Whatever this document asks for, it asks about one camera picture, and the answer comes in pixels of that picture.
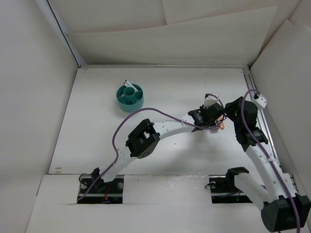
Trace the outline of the orange translucent eraser case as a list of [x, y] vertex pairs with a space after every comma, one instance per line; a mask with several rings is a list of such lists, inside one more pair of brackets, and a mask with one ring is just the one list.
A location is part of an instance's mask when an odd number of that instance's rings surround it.
[[224, 121], [220, 120], [219, 125], [218, 125], [218, 130], [224, 130], [224, 129], [225, 129]]

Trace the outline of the blue capped white marker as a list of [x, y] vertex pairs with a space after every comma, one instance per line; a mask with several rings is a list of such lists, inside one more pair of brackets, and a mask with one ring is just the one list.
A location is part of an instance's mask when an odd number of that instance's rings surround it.
[[135, 92], [138, 92], [138, 89], [133, 84], [131, 84], [128, 80], [125, 80], [123, 85], [126, 87], [131, 87], [134, 89]]

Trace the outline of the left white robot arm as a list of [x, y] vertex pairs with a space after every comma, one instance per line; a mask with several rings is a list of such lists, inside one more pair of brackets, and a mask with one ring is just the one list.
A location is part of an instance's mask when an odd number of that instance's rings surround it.
[[[142, 111], [155, 111], [170, 120], [151, 122], [144, 119], [128, 135], [124, 146], [117, 148], [115, 139], [121, 127], [130, 117]], [[202, 105], [198, 109], [191, 110], [181, 117], [173, 117], [155, 108], [142, 108], [127, 116], [118, 126], [112, 137], [112, 147], [116, 153], [113, 162], [104, 170], [96, 168], [91, 173], [91, 186], [97, 192], [104, 192], [108, 183], [113, 181], [120, 171], [136, 159], [143, 159], [151, 155], [160, 140], [180, 133], [192, 133], [195, 131], [211, 130], [216, 128], [224, 119], [224, 106], [221, 103]]]

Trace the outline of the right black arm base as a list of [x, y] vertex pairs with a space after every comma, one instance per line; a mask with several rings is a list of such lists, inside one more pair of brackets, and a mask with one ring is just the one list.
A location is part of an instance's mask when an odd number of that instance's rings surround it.
[[213, 204], [252, 203], [249, 197], [235, 186], [235, 176], [249, 171], [244, 167], [234, 167], [227, 170], [225, 175], [209, 175], [205, 189], [211, 192]]

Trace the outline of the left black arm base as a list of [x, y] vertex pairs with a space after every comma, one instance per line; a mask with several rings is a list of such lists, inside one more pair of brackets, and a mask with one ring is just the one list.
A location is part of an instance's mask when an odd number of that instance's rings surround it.
[[124, 176], [117, 175], [108, 183], [100, 178], [87, 192], [93, 181], [99, 177], [100, 170], [96, 168], [92, 173], [82, 173], [79, 177], [78, 204], [122, 204]]

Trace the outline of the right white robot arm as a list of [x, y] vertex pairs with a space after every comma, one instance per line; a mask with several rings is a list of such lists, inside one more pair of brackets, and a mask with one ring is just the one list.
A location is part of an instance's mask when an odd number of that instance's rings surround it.
[[244, 192], [260, 211], [265, 228], [271, 232], [295, 229], [305, 226], [311, 201], [295, 189], [288, 173], [283, 173], [270, 153], [268, 139], [257, 127], [258, 107], [264, 106], [263, 99], [255, 102], [239, 97], [226, 104], [226, 116], [233, 122], [235, 135], [243, 151], [255, 165], [263, 184], [256, 182], [244, 168], [233, 168], [225, 178], [230, 191]]

